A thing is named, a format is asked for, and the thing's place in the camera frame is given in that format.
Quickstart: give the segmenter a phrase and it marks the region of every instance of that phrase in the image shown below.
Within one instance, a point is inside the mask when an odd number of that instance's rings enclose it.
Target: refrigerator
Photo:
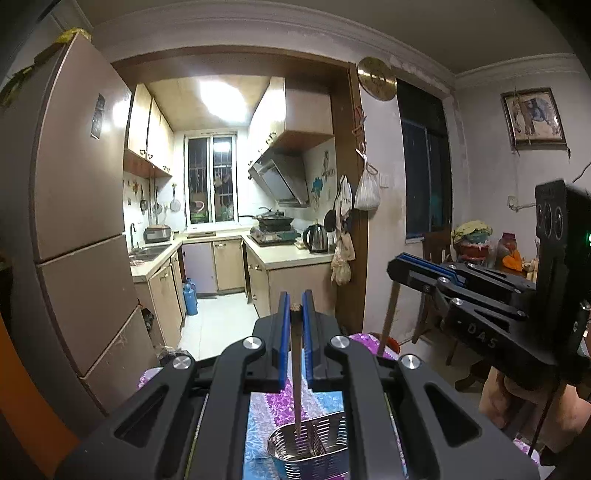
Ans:
[[[81,34],[0,107],[0,251],[8,331],[33,383],[90,433],[156,365],[124,231],[131,93]]]

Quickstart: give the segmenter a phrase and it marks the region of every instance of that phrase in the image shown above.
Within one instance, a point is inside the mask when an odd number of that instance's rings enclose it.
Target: person's hand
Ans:
[[[531,440],[549,392],[550,387],[534,391],[525,390],[513,380],[505,378],[496,368],[491,367],[482,390],[478,409],[501,429],[510,420],[506,414],[511,405],[512,396],[534,403],[536,405],[535,412],[520,432]],[[590,416],[591,404],[579,398],[574,386],[561,384],[548,410],[539,441],[554,453],[558,453],[582,432]]]

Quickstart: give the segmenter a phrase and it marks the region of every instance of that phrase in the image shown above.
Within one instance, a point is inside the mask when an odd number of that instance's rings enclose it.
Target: blue gripper pad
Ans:
[[[301,295],[301,305],[303,308],[303,341],[304,341],[304,359],[306,364],[306,381],[308,385],[312,383],[312,335],[310,325],[310,314],[308,311],[308,295],[304,292]]]
[[[441,265],[437,265],[429,260],[425,260],[424,258],[415,257],[414,255],[410,255],[408,253],[402,253],[396,257],[399,260],[405,260],[407,262],[413,263],[418,267],[426,268],[427,270],[431,270],[432,272],[437,273],[442,277],[449,278],[449,280],[459,287],[464,286],[464,282],[460,280],[458,275],[455,271],[451,268],[442,267]]]
[[[281,389],[285,388],[285,383],[287,382],[287,362],[288,362],[288,352],[290,348],[290,295],[288,293],[285,294],[285,307],[283,309],[283,319],[281,322],[281,349],[279,350],[279,383],[281,385]]]

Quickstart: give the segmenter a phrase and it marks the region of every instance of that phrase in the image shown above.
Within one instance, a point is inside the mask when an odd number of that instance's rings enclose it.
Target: ceiling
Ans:
[[[237,88],[246,103],[245,122],[226,122],[212,115],[199,96],[199,80],[218,80]],[[248,125],[268,85],[269,77],[218,75],[160,80],[146,86],[173,131],[177,132]]]
[[[571,52],[558,29],[531,0],[272,1],[367,25],[425,53],[453,73],[530,55]],[[78,0],[93,25],[176,2]]]

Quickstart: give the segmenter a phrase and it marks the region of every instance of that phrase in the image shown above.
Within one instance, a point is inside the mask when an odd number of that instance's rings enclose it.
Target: power outlet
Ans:
[[[379,174],[379,186],[382,189],[389,189],[390,188],[390,175],[387,173],[380,173]]]

